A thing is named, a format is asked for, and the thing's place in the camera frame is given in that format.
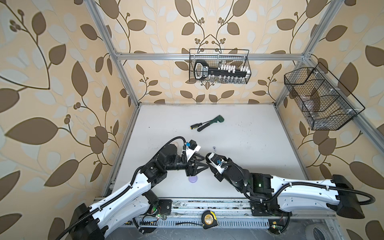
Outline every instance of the wallpaper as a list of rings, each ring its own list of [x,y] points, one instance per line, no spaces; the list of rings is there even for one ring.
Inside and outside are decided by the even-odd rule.
[[[344,3],[312,57],[366,106],[361,114],[384,133],[384,2]],[[364,219],[338,218],[346,238],[384,239],[384,157],[352,121],[338,131],[311,131],[292,95],[279,109],[312,179],[341,174],[355,189],[375,196],[374,204],[362,206]]]
[[[250,61],[247,84],[222,84],[189,79],[187,61],[122,62],[137,99],[159,104],[273,103],[284,86],[284,74],[294,67],[292,61]]]
[[[301,53],[327,0],[96,0],[118,52]]]
[[[384,2],[346,1],[313,58],[340,78],[366,107],[362,114],[384,135]]]
[[[0,239],[101,195],[133,106],[81,1],[0,0]]]

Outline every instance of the robotic arm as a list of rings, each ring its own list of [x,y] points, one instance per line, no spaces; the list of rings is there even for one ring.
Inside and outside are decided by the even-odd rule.
[[[171,144],[176,139],[184,142],[181,156],[177,154],[177,147]],[[230,158],[215,153],[207,154],[207,164],[201,163],[204,157],[197,153],[199,150],[200,146],[193,140],[186,142],[183,137],[171,139],[148,163],[136,169],[130,183],[89,207],[85,204],[78,206],[71,224],[56,240],[68,232],[73,240],[104,240],[131,219],[143,233],[144,230],[135,221],[136,216],[153,214],[158,210],[161,215],[170,212],[170,209],[161,209],[161,200],[151,190],[167,177],[168,170],[185,170],[186,176],[195,176],[209,167],[220,182],[226,179],[250,200],[253,216],[286,213],[289,217],[292,210],[321,209],[336,211],[346,218],[364,218],[360,205],[375,201],[372,195],[354,190],[341,175],[333,175],[332,179],[326,180],[302,181],[250,173]],[[356,194],[370,199],[359,202]]]

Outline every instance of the device handle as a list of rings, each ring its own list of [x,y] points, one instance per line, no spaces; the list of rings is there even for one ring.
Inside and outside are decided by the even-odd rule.
[[[199,128],[197,129],[197,131],[200,132],[201,130],[203,130],[204,128],[208,127],[208,126],[211,125],[211,124],[212,124],[212,122],[207,122],[207,123],[204,124],[203,126],[199,127]]]

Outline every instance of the purple round lid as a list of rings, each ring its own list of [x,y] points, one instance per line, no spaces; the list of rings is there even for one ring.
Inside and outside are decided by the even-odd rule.
[[[197,176],[190,176],[188,179],[189,179],[189,182],[190,182],[190,183],[195,183],[195,182],[197,182]]]

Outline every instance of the white table surface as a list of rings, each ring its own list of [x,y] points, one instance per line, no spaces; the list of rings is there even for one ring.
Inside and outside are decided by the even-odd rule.
[[[201,132],[190,125],[222,115]],[[124,155],[114,190],[130,182],[136,168],[147,163],[167,141],[183,136],[201,146],[205,156],[213,152],[230,157],[250,172],[304,180],[299,163],[272,105],[143,105]],[[168,171],[152,190],[158,197],[239,198],[225,179],[219,182],[210,169],[192,184],[184,170]]]

